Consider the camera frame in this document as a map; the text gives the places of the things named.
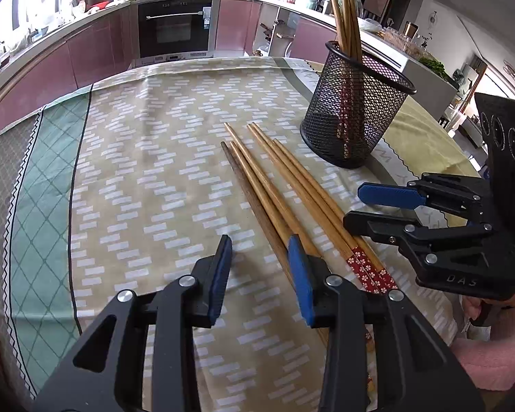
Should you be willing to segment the person right hand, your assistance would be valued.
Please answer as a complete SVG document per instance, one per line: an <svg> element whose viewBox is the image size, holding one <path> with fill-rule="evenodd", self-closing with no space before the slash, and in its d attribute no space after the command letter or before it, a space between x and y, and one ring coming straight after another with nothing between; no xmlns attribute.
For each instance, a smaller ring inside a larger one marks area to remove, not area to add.
<svg viewBox="0 0 515 412"><path fill-rule="evenodd" d="M470 320L476 320L482 312L482 308L487 304L500 307L515 307L515 294L510 299L506 300L478 299L472 297L463 297L461 300L461 308L463 309L464 315Z"/></svg>

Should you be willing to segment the pink sleeve right forearm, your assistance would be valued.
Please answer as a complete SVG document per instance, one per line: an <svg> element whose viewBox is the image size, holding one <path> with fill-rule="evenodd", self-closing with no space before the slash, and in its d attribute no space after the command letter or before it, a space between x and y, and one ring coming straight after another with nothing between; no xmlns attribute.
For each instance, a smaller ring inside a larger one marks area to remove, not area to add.
<svg viewBox="0 0 515 412"><path fill-rule="evenodd" d="M451 349L477 388L508 391L515 384L515 308L500 312L488 341L459 337Z"/></svg>

